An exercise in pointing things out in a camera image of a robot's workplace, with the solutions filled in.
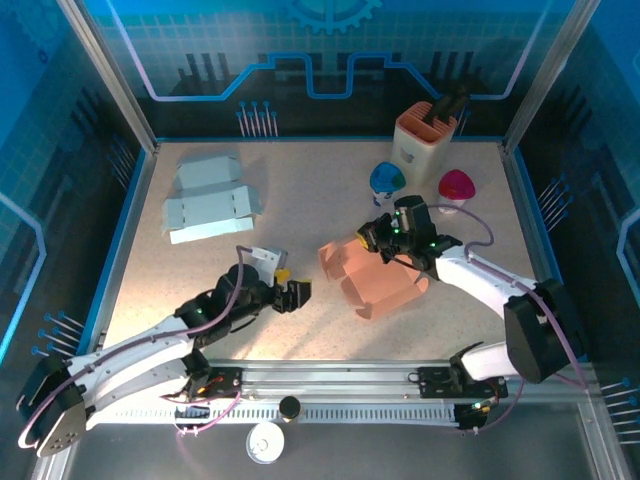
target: black clamp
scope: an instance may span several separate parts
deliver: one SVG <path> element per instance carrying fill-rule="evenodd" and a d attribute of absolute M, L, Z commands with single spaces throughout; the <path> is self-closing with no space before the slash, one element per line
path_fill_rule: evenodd
<path fill-rule="evenodd" d="M 289 280 L 287 288 L 276 283 L 272 308 L 278 313 L 288 313 L 302 308 L 311 298 L 311 282 Z"/>

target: metal pin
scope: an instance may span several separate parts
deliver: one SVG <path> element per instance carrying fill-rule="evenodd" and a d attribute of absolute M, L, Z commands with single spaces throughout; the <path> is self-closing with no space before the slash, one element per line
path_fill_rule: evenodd
<path fill-rule="evenodd" d="M 262 121 L 262 131 L 264 132 L 264 136 L 267 136 L 267 125 L 264 123 L 264 112 L 260 112 L 260 120 Z"/>
<path fill-rule="evenodd" d="M 262 132 L 260 131 L 260 121 L 259 118 L 260 116 L 258 115 L 258 102 L 256 102 L 255 100 L 253 102 L 251 102 L 251 106 L 253 107 L 253 114 L 255 115 L 255 119 L 256 119 L 256 123 L 258 124 L 258 136 L 260 137 L 262 135 Z"/>
<path fill-rule="evenodd" d="M 546 197 L 538 202 L 538 206 L 540 207 L 540 211 L 544 210 L 544 208 L 547 206 L 547 204 L 550 201 L 552 201 L 554 198 L 558 198 L 558 196 L 560 194 L 561 194 L 561 192 L 558 189 L 558 187 L 555 187 L 553 190 L 551 190 L 549 193 L 547 193 Z"/>
<path fill-rule="evenodd" d="M 560 225 L 560 222 L 562 220 L 564 220 L 565 218 L 567 218 L 569 216 L 569 212 L 564 212 L 560 218 L 558 218 L 552 225 L 549 226 L 549 228 L 547 229 L 547 233 L 551 233 L 551 230 L 553 230 L 554 228 L 556 228 L 558 225 Z"/>
<path fill-rule="evenodd" d="M 471 116 L 471 112 L 466 111 L 464 113 L 464 118 L 462 119 L 462 124 L 460 125 L 460 128 L 458 129 L 458 135 L 462 135 L 462 132 L 464 131 L 464 127 L 467 126 L 467 120 L 469 119 L 470 116 Z"/>
<path fill-rule="evenodd" d="M 614 426 L 618 425 L 631 425 L 632 423 L 640 423 L 640 415 L 638 415 L 635 420 L 625 420 L 623 422 L 613 422 Z"/>
<path fill-rule="evenodd" d="M 251 132 L 253 133 L 253 136 L 256 136 L 256 125 L 253 123 L 253 112 L 249 112 L 247 113 L 247 116 L 249 117 L 249 124 L 251 125 Z"/>
<path fill-rule="evenodd" d="M 125 185 L 125 181 L 122 179 L 122 177 L 120 176 L 120 173 L 118 172 L 116 167 L 114 167 L 113 165 L 111 166 L 111 173 L 116 178 L 118 183 L 122 186 L 122 188 L 124 188 L 126 190 L 127 186 Z"/>
<path fill-rule="evenodd" d="M 544 223 L 546 223 L 548 225 L 552 224 L 562 212 L 565 212 L 567 210 L 567 208 L 569 208 L 569 205 L 571 205 L 572 203 L 573 203 L 573 197 L 569 197 L 569 200 L 567 201 L 567 203 L 565 203 L 560 209 L 556 210 L 553 213 L 553 217 L 551 217 L 551 215 L 547 216 L 547 218 L 544 220 Z"/>
<path fill-rule="evenodd" d="M 275 136 L 278 137 L 278 121 L 276 117 L 278 116 L 277 112 L 271 112 L 271 118 L 273 118 L 273 131 L 275 132 Z"/>
<path fill-rule="evenodd" d="M 607 407 L 611 408 L 611 407 L 619 407 L 621 405 L 631 405 L 632 407 L 637 407 L 638 406 L 638 399 L 636 397 L 634 397 L 633 395 L 631 395 L 629 397 L 628 400 L 624 401 L 624 402 L 616 402 L 616 403 L 610 403 L 607 405 Z"/>
<path fill-rule="evenodd" d="M 640 413 L 640 408 L 636 408 L 634 410 L 625 410 L 624 412 L 610 413 L 609 416 L 610 417 L 619 417 L 620 415 L 629 415 L 631 413 Z"/>
<path fill-rule="evenodd" d="M 630 386 L 631 386 L 631 380 L 629 380 L 627 377 L 624 377 L 621 382 L 612 383 L 611 385 L 605 385 L 604 387 L 600 387 L 600 391 L 609 390 L 610 388 L 616 388 L 616 387 L 629 388 Z"/>
<path fill-rule="evenodd" d="M 242 109 L 242 116 L 244 117 L 244 126 L 247 127 L 247 135 L 249 135 L 249 121 L 247 120 L 247 112 L 244 109 L 246 103 L 240 102 L 240 108 Z"/>
<path fill-rule="evenodd" d="M 53 317 L 51 316 L 51 314 L 50 314 L 50 313 L 45 313 L 45 315 L 44 315 L 44 321 L 45 321 L 45 322 L 53 322 L 53 323 L 55 323 L 56 325 L 60 325 L 61 327 L 66 328 L 67 330 L 71 330 L 72 332 L 77 333 L 78 335 L 82 335 L 82 331 L 78 331 L 78 330 L 76 330 L 75 328 L 70 327 L 70 326 L 69 326 L 69 325 L 67 325 L 66 323 L 61 322 L 61 321 L 60 321 L 60 320 L 58 320 L 57 318 L 53 318 Z"/>
<path fill-rule="evenodd" d="M 49 340 L 53 340 L 54 342 L 57 342 L 60 345 L 64 345 L 65 347 L 69 347 L 72 350 L 75 350 L 75 348 L 76 348 L 73 345 L 69 345 L 67 342 L 65 342 L 63 340 L 60 340 L 59 338 L 56 338 L 56 337 L 54 337 L 52 335 L 49 335 L 47 332 L 44 331 L 43 328 L 38 330 L 38 338 L 48 338 Z"/>
<path fill-rule="evenodd" d="M 242 112 L 236 112 L 236 117 L 238 117 L 238 123 L 240 124 L 240 132 L 242 132 L 243 137 L 246 137 L 244 127 L 242 126 Z"/>
<path fill-rule="evenodd" d="M 43 357 L 49 356 L 47 352 L 43 352 L 38 347 L 31 347 L 31 355 L 42 355 Z"/>
<path fill-rule="evenodd" d="M 544 191 L 538 196 L 538 203 L 540 203 L 540 201 L 549 196 L 551 192 L 553 192 L 558 186 L 560 186 L 560 184 L 564 182 L 565 178 L 566 176 L 564 173 L 560 175 L 557 180 L 555 178 L 552 178 L 547 188 L 545 188 Z"/>
<path fill-rule="evenodd" d="M 269 102 L 265 100 L 264 102 L 262 102 L 262 105 L 264 105 L 264 110 L 267 115 L 267 125 L 269 126 L 269 136 L 273 136 L 273 133 L 271 132 L 271 115 L 269 115 Z"/>
<path fill-rule="evenodd" d="M 63 318 L 67 321 L 67 322 L 71 322 L 72 324 L 74 324 L 76 327 L 80 327 L 82 329 L 84 329 L 84 325 L 82 325 L 80 322 L 76 322 L 73 318 L 69 318 L 67 317 L 64 312 L 62 310 L 60 310 L 58 312 L 58 318 L 60 320 L 62 320 Z"/>
<path fill-rule="evenodd" d="M 562 207 L 564 207 L 564 199 L 560 199 L 557 205 L 554 205 L 553 208 L 542 213 L 543 221 L 546 223 L 553 215 L 556 214 L 558 209 L 561 209 Z"/>
<path fill-rule="evenodd" d="M 59 327 L 53 327 L 53 328 L 51 329 L 51 332 L 52 332 L 54 335 L 60 335 L 61 337 L 68 338 L 68 339 L 69 339 L 69 340 L 71 340 L 72 342 L 80 343 L 80 339 L 78 339 L 77 337 L 74 337 L 73 335 L 69 335 L 68 333 L 63 332 L 62 330 L 60 330 L 60 328 L 59 328 Z"/>
<path fill-rule="evenodd" d="M 541 193 L 540 195 L 538 195 L 538 202 L 540 202 L 540 200 L 542 200 L 542 198 L 543 198 L 547 193 L 549 193 L 549 191 L 550 191 L 552 188 L 555 188 L 555 186 L 556 186 L 557 184 L 558 184 L 558 183 L 556 182 L 555 177 L 554 177 L 554 178 L 552 178 L 552 179 L 551 179 L 551 181 L 549 182 L 549 185 L 547 185 L 547 187 L 542 191 L 542 193 Z"/>
<path fill-rule="evenodd" d="M 602 398 L 619 397 L 620 395 L 625 395 L 627 393 L 634 393 L 634 392 L 637 392 L 638 390 L 640 390 L 640 388 L 632 388 L 631 390 L 625 390 L 624 392 L 610 393 L 609 395 L 605 395 Z"/>
<path fill-rule="evenodd" d="M 58 352 L 62 355 L 66 355 L 67 357 L 73 357 L 73 353 L 69 353 L 66 350 L 62 350 L 61 348 L 58 348 L 56 346 L 53 345 L 53 343 L 49 342 L 47 343 L 47 351 L 48 352 Z"/>
<path fill-rule="evenodd" d="M 565 185 L 564 190 L 562 190 L 561 192 L 558 192 L 558 195 L 555 197 L 549 197 L 551 201 L 547 201 L 545 202 L 544 206 L 542 208 L 540 208 L 540 211 L 542 212 L 542 216 L 546 216 L 549 213 L 549 210 L 551 210 L 559 201 L 564 201 L 562 195 L 567 193 L 569 191 L 569 185 Z"/>

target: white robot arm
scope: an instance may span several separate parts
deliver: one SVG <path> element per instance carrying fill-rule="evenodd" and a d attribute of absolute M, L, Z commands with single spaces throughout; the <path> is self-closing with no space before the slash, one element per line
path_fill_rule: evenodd
<path fill-rule="evenodd" d="M 409 266 L 467 292 L 505 322 L 504 342 L 475 344 L 450 359 L 461 388 L 513 375 L 540 383 L 566 366 L 568 355 L 586 353 L 586 335 L 560 282 L 519 277 L 481 259 L 459 240 L 438 235 L 420 196 L 403 197 L 394 206 L 393 215 L 385 213 L 358 230 L 363 246 L 385 263 L 407 255 Z"/>
<path fill-rule="evenodd" d="M 146 332 L 70 360 L 42 359 L 17 400 L 26 422 L 18 444 L 35 448 L 39 457 L 53 455 L 122 402 L 165 397 L 191 403 L 236 393 L 240 369 L 212 367 L 200 350 L 250 325 L 266 307 L 292 312 L 311 297 L 309 282 L 281 284 L 288 276 L 282 270 L 284 252 L 249 252 L 256 259 L 253 266 L 242 265 L 239 248 L 239 264 L 220 277 L 216 288 Z"/>

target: folded box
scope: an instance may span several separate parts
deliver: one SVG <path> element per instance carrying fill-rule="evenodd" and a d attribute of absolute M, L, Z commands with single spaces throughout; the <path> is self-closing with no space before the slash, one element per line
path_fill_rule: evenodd
<path fill-rule="evenodd" d="M 365 250 L 358 240 L 331 242 L 318 250 L 320 267 L 329 280 L 340 280 L 347 301 L 365 319 L 378 318 L 418 298 L 429 287 L 420 272 L 399 263 L 384 264 L 380 255 Z M 398 259 L 410 262 L 406 256 Z"/>

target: purple cable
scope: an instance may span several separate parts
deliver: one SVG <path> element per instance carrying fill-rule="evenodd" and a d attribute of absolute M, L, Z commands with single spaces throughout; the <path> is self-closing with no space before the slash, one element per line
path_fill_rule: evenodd
<path fill-rule="evenodd" d="M 529 287 L 527 287 L 526 285 L 522 284 L 521 282 L 517 281 L 516 279 L 512 278 L 511 276 L 502 273 L 499 270 L 496 270 L 495 268 L 480 262 L 474 258 L 471 258 L 471 248 L 472 247 L 490 247 L 491 245 L 494 244 L 495 242 L 495 236 L 493 235 L 493 231 L 491 230 L 491 227 L 487 224 L 487 222 L 485 222 L 482 218 L 480 218 L 479 216 L 477 216 L 475 213 L 470 212 L 469 210 L 466 210 L 462 207 L 458 207 L 457 205 L 447 205 L 447 204 L 433 204 L 433 205 L 428 205 L 429 208 L 453 208 L 454 210 L 458 210 L 466 215 L 468 215 L 469 217 L 473 218 L 474 220 L 476 220 L 478 223 L 480 223 L 480 225 L 482 225 L 484 227 L 484 229 L 487 231 L 487 233 L 489 234 L 489 240 L 487 241 L 481 241 L 481 240 L 475 240 L 472 242 L 469 242 L 465 245 L 464 247 L 464 256 L 466 257 L 467 261 L 469 263 L 471 263 L 472 265 L 477 266 L 478 268 L 484 270 L 485 272 L 500 278 L 501 280 L 504 280 L 510 284 L 515 285 L 519 290 L 521 290 L 522 292 L 528 294 L 531 298 L 533 298 L 533 300 L 538 304 L 538 306 L 540 307 L 540 309 L 544 312 L 544 314 L 547 316 L 547 318 L 549 319 L 549 323 L 551 324 L 551 326 L 553 327 L 554 332 L 556 333 L 558 339 L 560 340 L 560 344 L 562 345 L 562 347 L 564 348 L 564 351 L 567 355 L 567 358 L 569 359 L 569 362 L 571 363 L 571 366 L 573 367 L 573 369 L 576 372 L 576 375 L 578 376 L 578 379 L 580 380 L 580 383 L 576 383 L 570 379 L 568 379 L 567 377 L 565 377 L 564 375 L 560 375 L 560 374 L 555 374 L 555 376 L 569 384 L 572 385 L 574 387 L 578 387 L 580 389 L 585 390 L 587 388 L 587 382 L 586 379 L 584 378 L 584 373 L 582 371 L 582 368 L 580 368 L 580 364 L 578 363 L 578 359 L 576 358 L 575 354 L 573 353 L 573 350 L 571 349 L 571 345 L 569 345 L 569 341 L 567 340 L 566 335 L 564 334 L 564 332 L 562 331 L 562 328 L 560 327 L 560 324 L 558 323 L 558 320 L 556 319 L 555 315 L 553 314 L 553 312 L 549 309 L 549 307 L 547 306 L 546 303 L 544 303 L 544 301 L 542 300 L 542 298 L 540 298 L 540 296 L 538 294 L 536 294 L 533 290 L 531 290 Z M 518 403 L 518 401 L 520 400 L 520 397 L 522 396 L 522 389 L 524 388 L 524 379 L 521 378 L 520 379 L 520 386 L 518 387 L 518 391 L 516 392 L 516 395 L 513 399 L 513 402 L 511 402 L 511 405 L 509 405 L 509 407 L 502 413 L 502 415 L 500 415 L 498 418 L 496 418 L 493 422 L 491 422 L 489 425 L 485 425 L 484 427 L 482 427 L 481 429 L 479 429 L 478 431 L 486 431 L 486 430 L 490 430 L 491 428 L 495 427 L 496 425 L 499 425 L 500 423 L 502 423 L 508 416 L 509 414 L 513 411 L 513 409 L 515 408 L 516 404 Z"/>
<path fill-rule="evenodd" d="M 204 427 L 202 428 L 198 428 L 198 427 L 193 427 L 193 430 L 185 430 L 185 431 L 181 431 L 181 433 L 184 435 L 187 432 L 192 432 L 194 435 L 198 435 L 198 433 L 200 432 L 204 432 L 206 430 L 209 430 L 211 427 L 216 426 L 224 417 L 226 417 L 229 412 L 231 410 L 233 410 L 235 408 L 235 406 L 238 404 L 238 402 L 240 401 L 240 395 L 242 394 L 242 392 L 238 391 L 238 393 L 236 394 L 236 398 L 233 399 L 233 402 L 231 402 L 229 404 L 229 406 L 220 414 L 218 415 L 216 418 L 214 418 L 212 421 L 210 421 L 209 423 L 207 423 Z"/>
<path fill-rule="evenodd" d="M 162 398 L 164 400 L 166 400 L 167 402 L 175 404 L 176 406 L 182 405 L 183 407 L 196 407 L 198 405 L 204 405 L 205 403 L 213 402 L 214 400 L 218 400 L 220 398 L 227 397 L 227 396 L 231 395 L 232 393 L 238 393 L 239 391 L 240 391 L 239 388 L 231 388 L 231 389 L 226 390 L 224 392 L 217 393 L 211 398 L 205 398 L 205 399 L 202 399 L 202 400 L 196 400 L 195 402 L 181 402 L 180 400 L 174 400 L 174 399 L 169 398 L 169 397 L 162 397 Z"/>
<path fill-rule="evenodd" d="M 220 313 L 220 315 L 218 315 L 216 318 L 214 318 L 210 322 L 207 322 L 207 323 L 205 323 L 203 325 L 200 325 L 199 327 L 187 328 L 187 329 L 184 329 L 184 330 L 176 330 L 176 331 L 173 331 L 173 332 L 163 332 L 163 333 L 159 333 L 158 335 L 150 335 L 148 337 L 139 338 L 138 340 L 135 340 L 135 341 L 133 341 L 133 342 L 131 342 L 129 344 L 126 344 L 126 345 L 122 345 L 121 347 L 118 347 L 118 348 L 112 350 L 111 352 L 109 352 L 106 355 L 104 355 L 104 357 L 98 358 L 98 360 L 96 360 L 95 363 L 91 363 L 89 365 L 86 365 L 78 373 L 72 375 L 67 380 L 65 380 L 60 385 L 58 385 L 58 387 L 56 387 L 49 395 L 47 395 L 45 397 L 45 399 L 38 405 L 38 407 L 36 408 L 35 412 L 33 412 L 33 415 L 31 415 L 31 418 L 29 418 L 29 420 L 27 421 L 27 424 L 25 425 L 24 429 L 22 430 L 22 433 L 20 433 L 20 437 L 18 438 L 18 444 L 20 445 L 20 447 L 21 448 L 34 448 L 34 447 L 37 447 L 38 446 L 38 442 L 37 441 L 32 443 L 32 444 L 27 444 L 26 443 L 26 438 L 27 438 L 27 435 L 29 434 L 29 431 L 33 427 L 33 425 L 36 423 L 36 421 L 38 421 L 38 418 L 40 418 L 40 415 L 42 415 L 42 413 L 45 411 L 45 409 L 49 405 L 51 405 L 53 403 L 55 398 L 65 388 L 67 388 L 69 385 L 73 384 L 74 382 L 76 382 L 80 378 L 82 378 L 87 373 L 90 373 L 90 372 L 94 371 L 96 367 L 99 367 L 100 365 L 102 365 L 107 360 L 113 358 L 114 356 L 116 356 L 116 355 L 118 355 L 118 354 L 120 354 L 122 352 L 130 350 L 131 348 L 143 345 L 145 343 L 155 342 L 157 340 L 160 340 L 160 339 L 163 339 L 163 338 L 168 338 L 168 337 L 173 337 L 175 335 L 193 335 L 193 334 L 200 333 L 200 332 L 203 332 L 205 330 L 208 330 L 208 329 L 214 327 L 217 323 L 221 322 L 229 314 L 229 312 L 231 311 L 231 308 L 233 308 L 233 304 L 236 302 L 236 300 L 238 298 L 238 295 L 240 294 L 240 286 L 242 285 L 242 280 L 243 280 L 243 277 L 244 277 L 244 267 L 243 267 L 244 266 L 244 261 L 243 261 L 243 258 L 242 258 L 242 252 L 251 253 L 251 249 L 238 245 L 236 247 L 236 252 L 238 253 L 238 278 L 236 280 L 236 284 L 235 284 L 235 287 L 233 289 L 233 292 L 231 293 L 231 297 L 229 298 L 229 303 L 227 303 L 227 305 L 224 307 L 224 310 Z"/>

